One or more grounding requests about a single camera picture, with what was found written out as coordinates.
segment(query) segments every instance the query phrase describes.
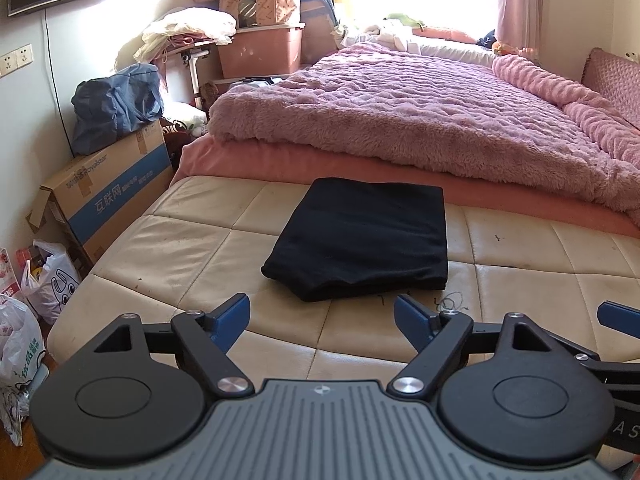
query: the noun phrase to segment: pink curtain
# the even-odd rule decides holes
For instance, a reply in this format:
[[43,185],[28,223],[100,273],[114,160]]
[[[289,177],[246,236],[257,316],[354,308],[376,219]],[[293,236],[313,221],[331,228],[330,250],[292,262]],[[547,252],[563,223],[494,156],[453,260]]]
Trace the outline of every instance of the pink curtain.
[[541,17],[542,0],[498,0],[495,38],[527,57],[537,57]]

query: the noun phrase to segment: power outlet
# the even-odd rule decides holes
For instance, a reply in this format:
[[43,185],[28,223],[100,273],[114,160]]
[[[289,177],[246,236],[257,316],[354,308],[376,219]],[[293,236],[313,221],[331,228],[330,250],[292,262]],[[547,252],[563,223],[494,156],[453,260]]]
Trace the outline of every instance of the power outlet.
[[4,54],[0,59],[0,77],[7,75],[9,72],[13,72],[18,68],[18,60],[15,57],[15,50]]
[[18,68],[33,62],[33,49],[31,48],[31,43],[14,50],[14,52]]

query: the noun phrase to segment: black towel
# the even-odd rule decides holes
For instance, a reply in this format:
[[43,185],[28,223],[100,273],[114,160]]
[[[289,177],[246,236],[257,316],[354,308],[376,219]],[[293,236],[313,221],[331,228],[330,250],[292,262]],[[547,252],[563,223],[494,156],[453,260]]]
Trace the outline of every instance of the black towel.
[[316,180],[262,273],[303,301],[411,287],[443,290],[447,229],[442,188]]

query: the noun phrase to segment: metal screw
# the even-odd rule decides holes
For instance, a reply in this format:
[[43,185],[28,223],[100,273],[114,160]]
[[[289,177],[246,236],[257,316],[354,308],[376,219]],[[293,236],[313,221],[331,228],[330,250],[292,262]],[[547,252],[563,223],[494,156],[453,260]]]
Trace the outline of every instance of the metal screw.
[[249,389],[249,381],[243,377],[225,377],[218,381],[218,388],[228,394],[239,394]]
[[415,377],[400,377],[392,384],[396,392],[416,394],[424,389],[424,383]]

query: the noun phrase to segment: wall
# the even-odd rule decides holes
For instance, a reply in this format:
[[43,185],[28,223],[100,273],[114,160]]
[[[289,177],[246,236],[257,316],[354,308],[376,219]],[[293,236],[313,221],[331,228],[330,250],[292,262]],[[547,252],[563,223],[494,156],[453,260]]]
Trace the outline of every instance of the wall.
[[640,54],[640,0],[613,0],[611,52],[624,56]]
[[591,49],[611,48],[613,10],[613,0],[543,0],[543,67],[580,80]]
[[[156,17],[192,0],[78,0],[47,10],[52,66],[66,127],[71,133],[75,115],[71,105],[78,83],[113,73],[133,62],[142,45],[140,33]],[[10,255],[28,245],[31,202],[39,185],[71,158],[50,82],[44,12],[8,18],[0,0],[0,54],[31,43],[34,63],[0,78],[2,149],[0,168],[0,247]],[[169,74],[174,98],[190,97],[188,69],[174,63]],[[54,222],[38,234],[62,239]]]
[[[42,16],[10,20],[6,14],[0,0],[0,54],[31,43],[34,55],[34,63],[0,78],[0,246],[13,256],[33,240],[25,217],[38,187],[71,153],[49,85]],[[41,235],[61,238],[51,218]]]

